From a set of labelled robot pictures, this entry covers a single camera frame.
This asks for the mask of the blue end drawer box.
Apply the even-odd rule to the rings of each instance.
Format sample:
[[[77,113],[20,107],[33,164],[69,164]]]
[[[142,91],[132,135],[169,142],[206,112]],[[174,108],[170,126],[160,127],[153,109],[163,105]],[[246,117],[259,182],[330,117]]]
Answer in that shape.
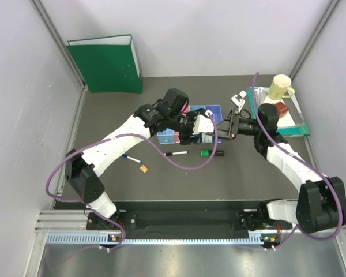
[[[157,133],[157,139],[160,144],[175,144],[175,131],[166,129]]]

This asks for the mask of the black white marker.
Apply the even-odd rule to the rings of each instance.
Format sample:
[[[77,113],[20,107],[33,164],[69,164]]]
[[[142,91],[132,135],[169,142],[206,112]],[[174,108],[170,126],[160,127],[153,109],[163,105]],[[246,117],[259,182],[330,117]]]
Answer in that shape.
[[[188,154],[188,151],[165,152],[163,154],[164,156],[185,155],[185,154]]]

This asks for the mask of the green highlighter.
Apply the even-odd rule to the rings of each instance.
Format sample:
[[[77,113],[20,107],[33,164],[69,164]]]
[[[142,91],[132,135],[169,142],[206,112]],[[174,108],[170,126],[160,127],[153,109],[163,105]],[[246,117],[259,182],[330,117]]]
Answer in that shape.
[[[200,155],[203,157],[209,157],[209,156],[224,156],[225,152],[223,150],[208,150],[204,149],[200,151]]]

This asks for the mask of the pink drawer box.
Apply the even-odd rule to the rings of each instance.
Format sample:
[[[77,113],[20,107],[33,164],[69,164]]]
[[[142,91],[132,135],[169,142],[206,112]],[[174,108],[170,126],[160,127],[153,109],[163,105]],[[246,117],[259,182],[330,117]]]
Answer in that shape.
[[[188,104],[186,104],[184,106],[184,108],[181,109],[181,112],[184,114],[188,113],[189,111],[190,111],[190,106]],[[178,131],[174,132],[174,139],[175,139],[175,143],[179,144],[180,140],[179,140],[179,132]]]

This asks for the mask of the light blue drawer box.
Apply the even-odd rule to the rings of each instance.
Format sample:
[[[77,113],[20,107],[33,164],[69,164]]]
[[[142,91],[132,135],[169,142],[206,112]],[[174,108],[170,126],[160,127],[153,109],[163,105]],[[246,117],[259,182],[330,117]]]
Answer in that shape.
[[[190,114],[202,115],[206,113],[206,107],[203,105],[190,105]]]

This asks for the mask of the small yellow eraser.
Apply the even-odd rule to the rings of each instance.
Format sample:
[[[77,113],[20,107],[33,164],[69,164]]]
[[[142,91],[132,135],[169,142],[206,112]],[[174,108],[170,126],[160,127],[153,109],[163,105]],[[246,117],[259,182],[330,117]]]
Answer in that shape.
[[[148,171],[148,168],[145,166],[145,165],[142,165],[140,167],[140,170],[143,172],[143,173],[146,173]]]

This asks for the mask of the blue white pen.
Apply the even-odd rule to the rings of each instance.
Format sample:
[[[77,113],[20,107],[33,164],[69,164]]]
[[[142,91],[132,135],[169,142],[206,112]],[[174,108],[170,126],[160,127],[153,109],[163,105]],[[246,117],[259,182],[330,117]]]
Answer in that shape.
[[[136,162],[136,163],[139,163],[139,164],[141,164],[141,163],[142,163],[142,161],[141,161],[141,160],[136,159],[136,158],[134,158],[134,157],[131,157],[131,156],[127,155],[127,154],[122,154],[122,156],[121,156],[121,157],[126,158],[126,159],[129,159],[129,160],[132,160],[132,161],[134,161],[134,162]]]

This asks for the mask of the blue gel jar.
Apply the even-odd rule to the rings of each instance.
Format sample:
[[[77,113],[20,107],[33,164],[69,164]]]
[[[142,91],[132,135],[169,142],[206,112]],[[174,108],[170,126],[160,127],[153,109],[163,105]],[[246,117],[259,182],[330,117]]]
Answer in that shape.
[[[203,144],[211,144],[214,143],[215,138],[212,135],[201,134],[201,143]]]

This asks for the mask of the purple drawer box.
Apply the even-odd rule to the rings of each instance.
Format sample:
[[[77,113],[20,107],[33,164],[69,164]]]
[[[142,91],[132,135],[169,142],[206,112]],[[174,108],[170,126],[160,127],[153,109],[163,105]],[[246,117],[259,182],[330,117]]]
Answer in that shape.
[[[210,110],[213,113],[212,117],[216,125],[219,124],[223,120],[220,105],[205,105],[205,107],[207,110]]]

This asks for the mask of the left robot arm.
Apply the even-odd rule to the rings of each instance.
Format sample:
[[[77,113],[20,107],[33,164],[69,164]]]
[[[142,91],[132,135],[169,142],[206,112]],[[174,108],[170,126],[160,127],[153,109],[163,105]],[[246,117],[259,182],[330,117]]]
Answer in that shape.
[[[204,108],[184,112],[189,97],[171,88],[154,104],[140,106],[127,121],[106,136],[102,143],[67,154],[65,180],[77,196],[99,216],[107,229],[118,225],[119,215],[100,180],[105,170],[134,146],[167,129],[178,132],[180,143],[198,142],[200,133],[212,133],[212,112]]]

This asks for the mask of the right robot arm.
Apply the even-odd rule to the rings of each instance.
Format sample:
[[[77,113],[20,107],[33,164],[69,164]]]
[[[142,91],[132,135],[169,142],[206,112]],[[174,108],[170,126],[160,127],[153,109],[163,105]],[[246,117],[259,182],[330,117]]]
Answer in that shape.
[[[234,109],[209,135],[233,140],[237,135],[252,136],[255,149],[277,167],[298,191],[296,201],[271,199],[260,202],[258,223],[269,229],[279,220],[298,225],[307,234],[346,225],[344,183],[339,177],[315,172],[278,132],[277,107],[260,105],[256,118],[242,118]]]

